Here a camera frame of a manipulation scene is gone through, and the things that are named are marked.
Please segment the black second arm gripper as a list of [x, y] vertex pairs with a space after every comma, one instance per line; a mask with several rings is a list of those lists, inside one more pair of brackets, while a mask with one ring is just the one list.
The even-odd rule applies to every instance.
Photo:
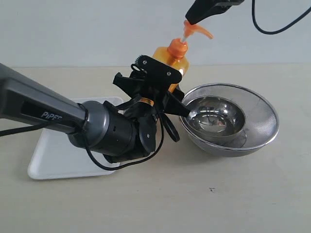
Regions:
[[191, 24], [197, 24], [202, 20], [225, 13], [231, 6], [237, 6], [244, 0], [196, 0], [187, 11], [185, 18]]

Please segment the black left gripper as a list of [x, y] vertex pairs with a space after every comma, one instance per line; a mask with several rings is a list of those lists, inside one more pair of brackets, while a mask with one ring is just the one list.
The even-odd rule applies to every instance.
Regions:
[[171, 84], [181, 81], [177, 78], [153, 77], [145, 72], [132, 72], [129, 77], [117, 73], [113, 84], [119, 87], [129, 97], [140, 95], [142, 98], [152, 100], [160, 111], [166, 114], [187, 117], [190, 110], [181, 102], [184, 93], [178, 91], [173, 94], [169, 91]]

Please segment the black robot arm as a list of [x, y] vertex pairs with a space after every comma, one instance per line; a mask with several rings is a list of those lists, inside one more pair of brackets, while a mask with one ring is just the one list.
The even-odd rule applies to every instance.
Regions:
[[119, 105], [94, 100], [76, 103], [17, 71], [0, 67], [0, 116], [25, 123], [25, 127], [1, 131], [1, 136], [48, 128], [65, 133], [70, 142], [84, 148], [101, 169], [114, 171], [153, 158], [161, 149], [156, 131], [179, 134], [168, 115], [187, 117], [184, 93], [170, 90], [181, 82], [179, 70], [147, 55], [131, 65], [129, 77], [118, 73], [113, 83], [130, 100]]

